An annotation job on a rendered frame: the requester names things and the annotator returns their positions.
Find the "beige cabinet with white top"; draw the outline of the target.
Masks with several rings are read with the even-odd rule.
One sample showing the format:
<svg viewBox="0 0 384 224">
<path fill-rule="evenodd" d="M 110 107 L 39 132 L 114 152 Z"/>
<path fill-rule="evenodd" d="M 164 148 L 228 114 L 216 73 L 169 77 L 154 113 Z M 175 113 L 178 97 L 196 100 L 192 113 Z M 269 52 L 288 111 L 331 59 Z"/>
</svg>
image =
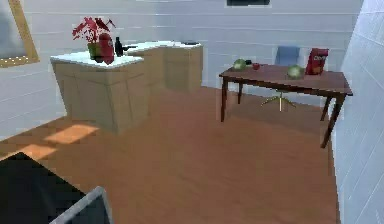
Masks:
<svg viewBox="0 0 384 224">
<path fill-rule="evenodd" d="M 122 133 L 149 115 L 150 99 L 164 89 L 201 86 L 203 45 L 177 41 L 130 44 L 135 49 L 107 65 L 87 52 L 53 56 L 52 68 L 68 117 Z"/>
</svg>

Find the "dark brown wooden table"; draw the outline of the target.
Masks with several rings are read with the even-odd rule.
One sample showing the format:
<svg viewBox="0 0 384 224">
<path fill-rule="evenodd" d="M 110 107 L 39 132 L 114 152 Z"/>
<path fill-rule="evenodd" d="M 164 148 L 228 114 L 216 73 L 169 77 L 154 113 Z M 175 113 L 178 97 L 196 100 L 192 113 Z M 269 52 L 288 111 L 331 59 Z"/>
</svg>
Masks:
<svg viewBox="0 0 384 224">
<path fill-rule="evenodd" d="M 329 104 L 334 99 L 334 108 L 321 143 L 321 147 L 325 148 L 330 140 L 345 98 L 353 95 L 348 81 L 343 72 L 323 71 L 321 75 L 304 75 L 299 79 L 289 78 L 287 72 L 287 66 L 268 64 L 262 64 L 258 70 L 254 70 L 252 67 L 246 67 L 243 70 L 230 67 L 222 72 L 220 74 L 222 78 L 220 120 L 225 120 L 229 82 L 239 84 L 238 99 L 241 99 L 244 84 L 325 97 L 326 103 L 323 108 L 321 121 L 324 120 Z"/>
</svg>

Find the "red canister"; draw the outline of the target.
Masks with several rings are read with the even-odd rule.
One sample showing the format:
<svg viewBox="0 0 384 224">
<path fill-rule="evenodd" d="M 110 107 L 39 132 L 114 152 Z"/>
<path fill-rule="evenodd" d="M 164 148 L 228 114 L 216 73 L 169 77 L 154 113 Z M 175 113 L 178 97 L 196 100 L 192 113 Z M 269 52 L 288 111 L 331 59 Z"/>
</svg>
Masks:
<svg viewBox="0 0 384 224">
<path fill-rule="evenodd" d="M 99 35 L 100 55 L 103 61 L 109 65 L 114 61 L 114 46 L 111 36 L 108 33 Z"/>
</svg>

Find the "green cabbage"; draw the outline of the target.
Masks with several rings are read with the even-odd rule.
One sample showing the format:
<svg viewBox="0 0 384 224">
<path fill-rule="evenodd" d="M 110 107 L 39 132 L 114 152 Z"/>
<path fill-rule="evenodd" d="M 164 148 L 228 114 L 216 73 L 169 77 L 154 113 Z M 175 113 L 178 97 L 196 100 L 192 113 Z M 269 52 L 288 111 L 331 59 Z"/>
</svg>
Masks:
<svg viewBox="0 0 384 224">
<path fill-rule="evenodd" d="M 304 73 L 304 69 L 299 65 L 292 65 L 288 68 L 287 75 L 291 79 L 300 79 Z"/>
</svg>

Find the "dark window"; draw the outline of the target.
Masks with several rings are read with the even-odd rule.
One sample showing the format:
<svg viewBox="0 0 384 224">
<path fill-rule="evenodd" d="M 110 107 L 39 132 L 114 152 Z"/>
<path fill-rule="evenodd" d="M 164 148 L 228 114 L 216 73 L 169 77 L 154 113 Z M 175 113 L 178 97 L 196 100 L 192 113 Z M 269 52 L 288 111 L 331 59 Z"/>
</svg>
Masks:
<svg viewBox="0 0 384 224">
<path fill-rule="evenodd" d="M 227 0 L 228 6 L 268 6 L 270 0 Z"/>
</svg>

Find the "red house plant in pot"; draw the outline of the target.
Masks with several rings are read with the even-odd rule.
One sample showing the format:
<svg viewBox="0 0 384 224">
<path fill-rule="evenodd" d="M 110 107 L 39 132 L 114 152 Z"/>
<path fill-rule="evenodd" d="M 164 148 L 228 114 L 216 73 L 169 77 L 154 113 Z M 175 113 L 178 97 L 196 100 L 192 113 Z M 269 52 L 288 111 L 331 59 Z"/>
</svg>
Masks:
<svg viewBox="0 0 384 224">
<path fill-rule="evenodd" d="M 97 61 L 101 58 L 99 36 L 109 34 L 110 28 L 115 28 L 111 19 L 104 21 L 101 17 L 85 17 L 84 20 L 72 30 L 73 39 L 85 39 L 90 59 Z"/>
</svg>

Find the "red chips bag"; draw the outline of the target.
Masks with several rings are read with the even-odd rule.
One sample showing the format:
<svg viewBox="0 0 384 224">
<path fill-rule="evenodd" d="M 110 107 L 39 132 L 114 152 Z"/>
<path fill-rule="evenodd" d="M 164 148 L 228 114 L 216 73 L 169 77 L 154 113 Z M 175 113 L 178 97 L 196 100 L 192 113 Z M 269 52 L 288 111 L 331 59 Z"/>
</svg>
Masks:
<svg viewBox="0 0 384 224">
<path fill-rule="evenodd" d="M 323 48 L 313 48 L 309 54 L 306 75 L 320 75 L 324 70 L 325 61 L 328 57 L 329 50 Z"/>
</svg>

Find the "black appliance with grey frame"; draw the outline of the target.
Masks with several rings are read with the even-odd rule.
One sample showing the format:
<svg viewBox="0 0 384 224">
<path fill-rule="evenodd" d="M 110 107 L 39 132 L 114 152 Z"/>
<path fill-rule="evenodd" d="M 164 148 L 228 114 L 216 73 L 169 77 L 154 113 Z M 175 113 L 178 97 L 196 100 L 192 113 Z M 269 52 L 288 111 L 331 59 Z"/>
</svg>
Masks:
<svg viewBox="0 0 384 224">
<path fill-rule="evenodd" d="M 0 160 L 0 224 L 115 224 L 104 188 L 82 192 L 24 153 Z"/>
</svg>

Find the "gold framed wall picture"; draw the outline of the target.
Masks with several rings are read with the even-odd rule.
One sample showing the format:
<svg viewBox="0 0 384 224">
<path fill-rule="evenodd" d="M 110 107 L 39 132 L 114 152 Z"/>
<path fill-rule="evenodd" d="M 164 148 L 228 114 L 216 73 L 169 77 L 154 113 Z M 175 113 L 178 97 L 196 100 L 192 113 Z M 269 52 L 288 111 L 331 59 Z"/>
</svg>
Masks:
<svg viewBox="0 0 384 224">
<path fill-rule="evenodd" d="M 39 62 L 20 0 L 0 0 L 0 68 Z"/>
</svg>

